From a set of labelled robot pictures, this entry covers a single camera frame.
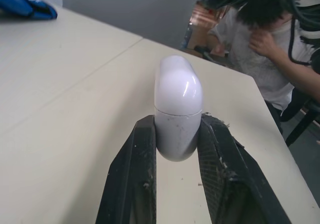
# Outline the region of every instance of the person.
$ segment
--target person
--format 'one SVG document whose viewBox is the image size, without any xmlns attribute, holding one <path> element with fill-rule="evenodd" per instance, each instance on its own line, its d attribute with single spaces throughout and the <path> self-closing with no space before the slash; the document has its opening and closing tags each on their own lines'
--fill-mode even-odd
<svg viewBox="0 0 320 224">
<path fill-rule="evenodd" d="M 212 54 L 224 57 L 228 52 L 233 65 L 253 77 L 281 133 L 280 116 L 294 86 L 320 101 L 319 75 L 288 57 L 291 19 L 280 0 L 250 0 L 239 11 L 231 8 L 207 36 Z M 296 33 L 293 58 L 307 62 L 312 51 Z"/>
</svg>

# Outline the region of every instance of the white t-shirt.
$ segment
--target white t-shirt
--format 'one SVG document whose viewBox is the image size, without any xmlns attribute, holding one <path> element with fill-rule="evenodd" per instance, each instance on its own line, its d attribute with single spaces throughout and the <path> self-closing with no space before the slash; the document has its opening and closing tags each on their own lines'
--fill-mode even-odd
<svg viewBox="0 0 320 224">
<path fill-rule="evenodd" d="M 268 58 L 249 48 L 251 31 L 246 25 L 236 21 L 237 11 L 230 9 L 218 25 L 209 31 L 224 43 L 229 51 L 228 59 L 240 67 L 244 73 L 254 78 L 264 100 L 275 108 L 284 111 L 291 102 L 294 86 Z M 275 43 L 288 53 L 291 21 L 271 32 Z M 296 60 L 307 62 L 311 57 L 311 47 L 301 42 L 295 34 L 292 56 Z"/>
</svg>

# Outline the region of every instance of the black cable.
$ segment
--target black cable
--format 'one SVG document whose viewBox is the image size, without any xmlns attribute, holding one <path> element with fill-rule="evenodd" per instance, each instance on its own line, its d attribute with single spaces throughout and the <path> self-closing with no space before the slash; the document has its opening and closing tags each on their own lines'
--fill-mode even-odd
<svg viewBox="0 0 320 224">
<path fill-rule="evenodd" d="M 301 14 L 301 12 L 296 6 L 296 0 L 291 0 L 290 3 L 291 3 L 293 14 L 297 17 L 297 19 L 300 22 L 304 22 L 306 25 L 313 25 L 313 26 L 320 27 L 320 22 L 308 19 L 303 14 Z"/>
<path fill-rule="evenodd" d="M 309 62 L 298 61 L 298 60 L 295 60 L 292 57 L 292 50 L 294 48 L 294 41 L 295 41 L 295 31 L 296 31 L 296 19 L 294 17 L 292 17 L 292 19 L 291 19 L 291 29 L 290 29 L 290 42 L 289 42 L 289 50 L 288 50 L 289 59 L 293 63 L 299 64 L 299 65 L 304 65 L 304 66 L 310 66 Z"/>
</svg>

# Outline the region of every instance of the white table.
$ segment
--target white table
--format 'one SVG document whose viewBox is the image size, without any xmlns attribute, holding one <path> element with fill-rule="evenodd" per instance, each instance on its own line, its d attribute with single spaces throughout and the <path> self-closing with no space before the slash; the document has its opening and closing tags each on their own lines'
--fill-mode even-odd
<svg viewBox="0 0 320 224">
<path fill-rule="evenodd" d="M 1 124 L 6 127 L 0 134 L 0 223 L 93 224 L 111 162 L 136 121 L 154 113 L 155 67 L 172 54 L 192 63 L 203 86 L 204 110 L 230 124 L 232 135 L 259 163 L 292 223 L 319 223 L 320 210 L 251 77 L 58 11 L 60 22 L 0 25 L 0 37 L 4 35 L 8 42 L 19 38 L 16 31 L 6 35 L 9 30 L 21 33 L 26 25 L 34 33 L 24 39 L 32 36 L 34 43 L 25 52 L 42 49 L 38 53 L 42 61 L 28 57 L 23 65 L 23 57 L 14 57 L 17 47 L 7 48 L 6 67 L 12 77 L 21 78 L 8 84 L 7 77 L 0 76 L 0 103 L 10 94 L 10 105 L 0 105 Z M 78 21 L 59 24 L 63 19 Z M 72 33 L 80 21 L 86 25 L 77 38 L 90 36 L 88 31 L 99 41 L 73 43 L 76 35 L 66 30 Z M 45 45 L 37 36 L 49 27 L 55 35 L 47 34 Z M 118 47 L 108 41 L 121 42 L 115 32 L 123 42 Z M 68 45 L 55 49 L 53 55 L 50 39 L 57 43 L 68 39 Z M 49 61 L 52 58 L 61 63 Z M 83 72 L 79 74 L 75 66 Z M 38 88 L 42 94 L 33 94 Z M 21 107 L 16 114 L 18 100 Z M 16 117 L 13 124 L 8 120 L 12 115 Z M 204 190 L 198 186 L 196 152 L 178 163 L 157 155 L 156 171 L 157 224 L 210 223 Z"/>
</svg>

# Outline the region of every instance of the blue cloth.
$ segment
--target blue cloth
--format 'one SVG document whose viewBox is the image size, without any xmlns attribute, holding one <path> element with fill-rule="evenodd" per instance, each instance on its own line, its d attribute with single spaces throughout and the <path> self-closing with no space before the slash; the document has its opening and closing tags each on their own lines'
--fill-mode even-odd
<svg viewBox="0 0 320 224">
<path fill-rule="evenodd" d="M 30 19 L 56 19 L 56 10 L 43 0 L 0 0 L 0 9 Z"/>
</svg>

